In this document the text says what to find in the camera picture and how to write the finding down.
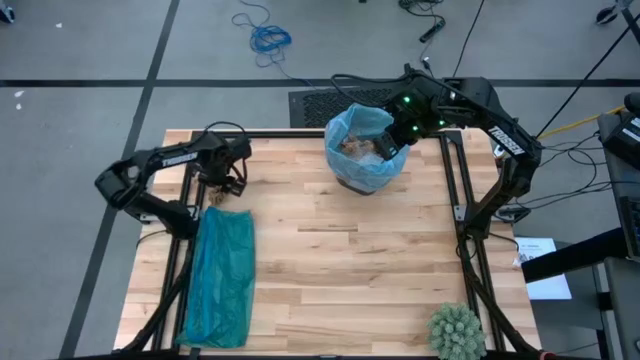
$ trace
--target plastic bin liner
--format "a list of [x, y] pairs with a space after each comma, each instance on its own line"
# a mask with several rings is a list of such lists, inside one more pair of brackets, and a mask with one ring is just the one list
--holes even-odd
[[352, 104], [331, 119], [325, 129], [324, 144], [327, 162], [336, 176], [348, 186], [372, 193], [399, 175], [409, 155], [409, 146], [404, 146], [388, 161], [377, 154], [367, 154], [356, 160], [340, 150], [340, 144], [349, 134], [358, 139], [371, 138], [381, 134], [391, 123], [393, 117], [386, 111], [359, 104]]

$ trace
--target blue plastic bag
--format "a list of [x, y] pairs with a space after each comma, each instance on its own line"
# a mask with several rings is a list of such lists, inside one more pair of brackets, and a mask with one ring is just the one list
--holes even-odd
[[255, 274], [251, 214], [208, 208], [196, 237], [187, 318], [176, 341], [192, 347], [244, 346]]
[[373, 154], [355, 160], [340, 150], [340, 144], [349, 134], [366, 139], [379, 135], [391, 123], [393, 117], [386, 111], [359, 104], [352, 104], [329, 121], [324, 133], [325, 151], [329, 167], [339, 179], [362, 193], [373, 193], [402, 172], [409, 146], [404, 146], [388, 161]]

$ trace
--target metal bracket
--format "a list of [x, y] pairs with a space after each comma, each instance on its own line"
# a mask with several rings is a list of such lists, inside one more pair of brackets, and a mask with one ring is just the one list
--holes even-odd
[[[193, 218], [193, 220], [198, 220], [198, 218], [200, 217], [200, 208], [198, 207], [198, 205], [188, 205], [187, 209], [189, 210], [189, 213], [191, 213], [191, 217]], [[140, 222], [145, 225], [151, 224], [154, 221], [160, 221], [160, 220], [155, 215], [151, 215], [151, 214], [140, 215]]]
[[464, 221], [464, 216], [467, 213], [467, 205], [454, 206], [453, 213], [456, 216], [456, 221]]
[[491, 217], [491, 221], [515, 224], [531, 213], [531, 210], [516, 205], [505, 205]]
[[444, 132], [447, 136], [447, 140], [453, 142], [458, 146], [462, 146], [462, 133], [458, 130], [449, 130]]

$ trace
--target white paper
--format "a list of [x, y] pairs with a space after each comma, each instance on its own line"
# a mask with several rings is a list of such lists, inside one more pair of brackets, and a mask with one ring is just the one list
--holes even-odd
[[[520, 262], [556, 251], [556, 244], [551, 238], [517, 237], [516, 241], [520, 246]], [[571, 291], [564, 274], [529, 283], [527, 292], [531, 300], [571, 300]]]

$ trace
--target wooden table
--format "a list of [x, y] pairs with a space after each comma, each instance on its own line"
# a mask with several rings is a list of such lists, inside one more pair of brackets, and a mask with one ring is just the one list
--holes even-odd
[[[189, 141], [191, 135], [168, 130], [163, 145]], [[496, 166], [483, 132], [462, 135], [479, 199], [495, 183]], [[467, 301], [439, 141], [418, 142], [402, 174], [367, 197], [336, 182], [323, 144], [322, 139], [252, 140], [249, 184], [242, 197], [229, 196], [220, 206], [251, 210], [255, 219], [250, 336], [242, 349], [203, 349], [203, 354], [434, 354], [425, 340], [427, 320], [443, 302]], [[156, 173], [152, 192], [177, 199], [183, 173], [184, 166]], [[464, 199], [459, 171], [456, 177]], [[144, 226], [142, 236], [159, 229], [159, 223]], [[513, 236], [502, 223], [491, 230]], [[169, 243], [169, 235], [157, 235], [140, 244], [115, 348], [132, 340], [157, 306]], [[490, 237], [485, 246], [499, 306], [539, 348], [522, 272], [512, 265], [514, 245]], [[168, 315], [166, 334], [174, 313]], [[493, 348], [483, 306], [481, 314], [487, 348]]]

